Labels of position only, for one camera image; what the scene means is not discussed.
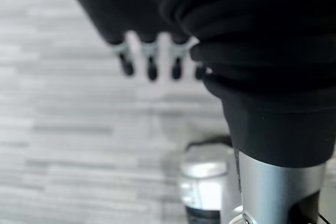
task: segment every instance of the black fabric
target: black fabric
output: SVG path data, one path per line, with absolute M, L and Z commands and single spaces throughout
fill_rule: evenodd
M 192 57 L 213 70 L 205 84 L 240 151 L 289 167 L 331 156 L 336 0 L 79 1 L 107 41 L 125 29 L 196 36 Z
M 108 43 L 116 44 L 128 30 L 135 30 L 143 42 L 152 42 L 161 31 L 186 36 L 158 14 L 155 0 L 78 0 Z

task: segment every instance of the robotic hand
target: robotic hand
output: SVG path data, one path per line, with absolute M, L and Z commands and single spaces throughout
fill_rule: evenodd
M 318 222 L 336 139 L 336 0 L 79 2 L 110 44 L 127 30 L 195 36 L 238 153 L 244 222 Z

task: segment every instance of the silver metal part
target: silver metal part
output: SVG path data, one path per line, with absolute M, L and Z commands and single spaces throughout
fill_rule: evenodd
M 287 223 L 290 208 L 322 187 L 325 164 L 286 168 L 239 153 L 244 214 L 253 224 Z
M 142 47 L 142 55 L 145 59 L 149 59 L 152 57 L 154 60 L 159 56 L 159 48 L 157 45 L 157 41 L 151 43 L 141 42 Z
M 176 44 L 174 42 L 171 43 L 170 47 L 170 55 L 172 56 L 173 62 L 176 58 L 184 59 L 189 52 L 189 42 L 186 42 L 184 44 Z
M 182 202 L 191 208 L 220 210 L 228 224 L 242 212 L 234 150 L 224 144 L 192 147 L 181 162 Z
M 132 59 L 132 53 L 127 41 L 124 41 L 123 43 L 120 43 L 118 45 L 111 45 L 111 49 L 116 56 L 118 56 L 119 54 L 123 54 L 125 60 Z

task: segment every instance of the gray floor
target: gray floor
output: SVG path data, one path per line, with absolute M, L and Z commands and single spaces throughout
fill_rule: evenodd
M 222 109 L 193 63 L 183 82 L 168 78 L 167 37 L 156 84 L 130 40 L 134 79 L 75 0 L 0 0 L 0 224 L 185 223 L 178 157 L 186 142 L 227 132 Z M 328 215 L 335 170 L 332 160 Z

